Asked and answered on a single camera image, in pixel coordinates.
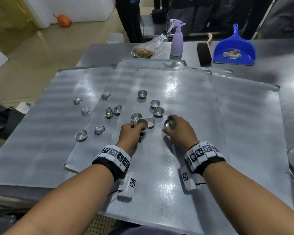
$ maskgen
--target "blue dustpan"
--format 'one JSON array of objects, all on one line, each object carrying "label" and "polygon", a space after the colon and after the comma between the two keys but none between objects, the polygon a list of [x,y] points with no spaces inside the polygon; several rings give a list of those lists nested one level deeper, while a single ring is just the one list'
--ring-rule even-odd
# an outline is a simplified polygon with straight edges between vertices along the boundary
[{"label": "blue dustpan", "polygon": [[221,40],[213,53],[214,63],[254,65],[256,50],[254,46],[239,35],[239,25],[233,26],[234,34]]}]

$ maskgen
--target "tiled floor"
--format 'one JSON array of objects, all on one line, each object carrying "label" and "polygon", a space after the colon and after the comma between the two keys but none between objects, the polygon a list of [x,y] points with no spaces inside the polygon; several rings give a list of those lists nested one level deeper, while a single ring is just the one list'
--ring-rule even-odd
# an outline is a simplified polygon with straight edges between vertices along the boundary
[{"label": "tiled floor", "polygon": [[[141,1],[142,15],[150,14],[153,0]],[[110,33],[121,32],[128,42],[118,13],[105,22],[73,23],[69,28],[52,25],[24,41],[0,68],[0,102],[16,107],[21,101],[35,101],[60,68],[76,65],[92,43],[105,43]],[[86,235],[106,234],[115,220],[97,215]]]}]

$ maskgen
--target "small metal bowl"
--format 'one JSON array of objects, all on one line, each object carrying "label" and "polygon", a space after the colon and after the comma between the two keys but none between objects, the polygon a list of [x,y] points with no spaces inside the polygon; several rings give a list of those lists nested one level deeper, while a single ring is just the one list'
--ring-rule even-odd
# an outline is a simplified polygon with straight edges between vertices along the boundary
[{"label": "small metal bowl", "polygon": [[155,126],[155,124],[156,124],[156,120],[155,120],[154,118],[149,117],[149,118],[146,118],[146,120],[147,120],[147,122],[148,122],[148,127],[149,127],[149,128]]},{"label": "small metal bowl", "polygon": [[116,115],[120,114],[121,111],[122,111],[122,106],[115,106],[113,108],[113,113],[116,114]]},{"label": "small metal bowl", "polygon": [[136,122],[137,120],[141,119],[142,115],[140,113],[134,113],[131,116],[131,121]]},{"label": "small metal bowl", "polygon": [[143,124],[144,125],[144,128],[142,128],[142,130],[140,131],[141,133],[143,133],[143,132],[145,132],[145,131],[148,130],[148,121],[147,120],[145,120],[145,119],[139,119],[139,120],[136,121],[136,126],[138,124]]},{"label": "small metal bowl", "polygon": [[108,107],[108,108],[106,109],[106,112],[105,112],[105,117],[106,117],[106,118],[110,118],[110,117],[112,117],[112,116],[113,116],[112,108],[111,108],[111,107]]},{"label": "small metal bowl", "polygon": [[86,130],[79,130],[75,134],[75,139],[77,142],[83,142],[87,138],[87,131]]},{"label": "small metal bowl", "polygon": [[147,96],[147,91],[145,90],[140,90],[137,95],[140,97],[140,98],[145,98]]},{"label": "small metal bowl", "polygon": [[160,101],[159,100],[152,100],[150,102],[150,106],[153,108],[159,107],[160,106]]},{"label": "small metal bowl", "polygon": [[83,108],[82,108],[82,115],[87,115],[87,114],[90,113],[90,111],[91,111],[90,108],[88,108],[88,107],[83,107]]},{"label": "small metal bowl", "polygon": [[104,92],[101,97],[104,99],[104,100],[107,100],[111,97],[111,94],[109,92]]},{"label": "small metal bowl", "polygon": [[165,110],[162,107],[154,108],[154,114],[157,116],[162,116],[165,113]]},{"label": "small metal bowl", "polygon": [[170,129],[170,130],[174,130],[176,127],[175,121],[172,119],[167,119],[165,121],[165,128]]},{"label": "small metal bowl", "polygon": [[82,98],[76,97],[76,98],[73,99],[73,103],[74,103],[74,105],[78,105],[79,103],[82,102],[82,100],[83,100]]},{"label": "small metal bowl", "polygon": [[106,131],[105,127],[104,126],[96,126],[95,129],[94,129],[94,133],[96,135],[102,135],[104,132]]}]

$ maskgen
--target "plastic bucket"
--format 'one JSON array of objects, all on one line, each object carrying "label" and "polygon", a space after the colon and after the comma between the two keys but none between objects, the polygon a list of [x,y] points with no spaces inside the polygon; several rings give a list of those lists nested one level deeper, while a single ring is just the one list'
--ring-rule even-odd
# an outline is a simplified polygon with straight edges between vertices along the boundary
[{"label": "plastic bucket", "polygon": [[124,35],[122,33],[113,33],[106,38],[107,43],[124,43]]}]

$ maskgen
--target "spray nozzle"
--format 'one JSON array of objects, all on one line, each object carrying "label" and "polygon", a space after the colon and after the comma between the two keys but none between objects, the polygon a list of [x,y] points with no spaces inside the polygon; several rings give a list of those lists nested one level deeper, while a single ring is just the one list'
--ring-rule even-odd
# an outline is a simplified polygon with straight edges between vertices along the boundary
[{"label": "spray nozzle", "polygon": [[168,33],[170,33],[170,31],[173,29],[173,27],[176,27],[176,29],[181,29],[181,27],[183,25],[185,25],[185,23],[183,23],[182,21],[180,20],[177,20],[177,19],[170,19],[170,22],[172,23],[169,30],[168,30]]}]

